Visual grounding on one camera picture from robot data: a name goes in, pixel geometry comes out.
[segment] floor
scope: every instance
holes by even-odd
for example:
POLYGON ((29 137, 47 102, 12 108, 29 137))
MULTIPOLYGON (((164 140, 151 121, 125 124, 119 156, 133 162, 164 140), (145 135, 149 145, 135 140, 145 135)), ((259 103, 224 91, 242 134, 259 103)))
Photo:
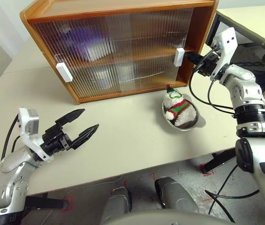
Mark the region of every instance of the floor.
MULTIPOLYGON (((212 203, 205 189, 217 192, 226 176, 236 165, 235 159, 213 170, 211 175, 204 176, 199 166, 208 162, 212 156, 203 156, 191 160, 162 165, 100 182, 66 188, 50 192, 51 198, 73 198, 73 209, 67 212, 35 210, 28 214, 23 225, 98 225, 104 205, 113 188, 126 183, 132 194, 132 212, 148 209, 161 209, 155 194, 154 180, 169 176, 182 184, 190 193, 199 210, 207 214, 212 203)), ((237 168, 222 191, 223 195, 245 195, 257 190, 251 175, 237 168)), ((220 200, 239 225, 265 225, 265 203, 260 194, 242 200, 220 200)), ((222 209, 215 205, 212 211, 215 217, 228 221, 222 209)))

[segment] snowman plush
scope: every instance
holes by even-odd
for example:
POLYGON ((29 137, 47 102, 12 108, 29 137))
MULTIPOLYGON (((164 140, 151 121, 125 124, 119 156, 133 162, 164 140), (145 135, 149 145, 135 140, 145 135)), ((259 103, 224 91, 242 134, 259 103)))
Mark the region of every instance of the snowman plush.
POLYGON ((166 109, 165 118, 167 120, 175 120, 176 127, 193 121, 197 112, 192 104, 183 98, 183 94, 167 85, 167 93, 164 97, 164 107, 166 109))

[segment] metal bowl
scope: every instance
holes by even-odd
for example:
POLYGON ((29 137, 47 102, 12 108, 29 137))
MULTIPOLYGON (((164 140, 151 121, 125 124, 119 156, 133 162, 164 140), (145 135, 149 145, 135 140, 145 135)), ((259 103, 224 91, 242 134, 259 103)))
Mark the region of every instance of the metal bowl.
POLYGON ((195 119, 193 121, 189 121, 186 122, 184 124, 181 124, 180 126, 175 126, 174 121, 175 120, 167 120, 165 113, 166 113, 166 108, 164 106, 164 102, 162 103, 162 114, 164 115, 166 121, 168 122, 168 124, 170 124, 170 126, 172 126, 173 128, 177 129, 177 130, 181 130, 181 131, 187 131, 187 130, 191 130, 193 128, 202 128, 206 125, 206 121, 205 119, 200 115, 199 110, 197 109, 197 107, 192 103, 191 97, 183 94, 183 97, 186 101, 188 101, 190 104, 192 104, 192 106, 195 108, 197 115, 195 117, 195 119))

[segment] white tabletop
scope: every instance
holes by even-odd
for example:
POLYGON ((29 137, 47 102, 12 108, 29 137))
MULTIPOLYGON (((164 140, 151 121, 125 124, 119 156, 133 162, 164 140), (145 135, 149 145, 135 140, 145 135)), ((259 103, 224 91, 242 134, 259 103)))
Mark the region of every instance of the white tabletop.
MULTIPOLYGON (((0 78, 0 157, 6 134, 20 106, 37 110, 39 135, 60 116, 78 108, 86 111, 63 129, 70 138, 74 139, 84 129, 100 124, 97 132, 80 148, 59 152, 54 155, 53 162, 37 169, 30 179, 28 194, 195 158, 231 148, 237 140, 235 119, 196 100, 193 102, 206 119, 206 126, 186 132, 173 129, 161 112, 165 91, 77 105, 53 70, 46 67, 37 47, 33 47, 31 41, 27 45, 25 48, 30 51, 20 54, 26 61, 34 60, 34 68, 18 64, 17 59, 22 60, 22 57, 17 57, 0 78)), ((205 46, 202 54, 208 50, 205 46)), ((199 97, 206 99, 209 84, 207 77, 194 76, 194 92, 199 97)), ((188 87, 179 88, 179 91, 190 95, 188 87)), ((231 105, 225 87, 215 84, 211 95, 214 103, 231 105)), ((9 151, 16 136, 15 129, 9 141, 9 151)))
POLYGON ((265 6, 225 8, 217 11, 265 39, 265 6))

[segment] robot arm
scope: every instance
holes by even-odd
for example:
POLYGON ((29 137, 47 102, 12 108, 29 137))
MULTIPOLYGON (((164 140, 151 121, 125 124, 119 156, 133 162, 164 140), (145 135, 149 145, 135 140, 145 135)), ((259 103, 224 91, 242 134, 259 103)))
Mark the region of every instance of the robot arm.
POLYGON ((96 132, 99 124, 86 129, 73 141, 63 133, 62 126, 83 112, 84 109, 79 109, 66 114, 39 138, 36 110, 19 108, 17 122, 25 146, 0 162, 0 225, 21 223, 29 178, 42 163, 52 161, 58 151, 77 149, 96 132))
MULTIPOLYGON (((250 172, 265 200, 265 102, 260 86, 250 71, 230 65, 237 42, 234 28, 229 28, 213 39, 211 54, 202 62, 199 73, 219 80, 230 92, 237 120, 236 131, 240 139, 235 151, 238 166, 250 172)), ((198 64, 202 56, 186 54, 188 60, 198 64)))

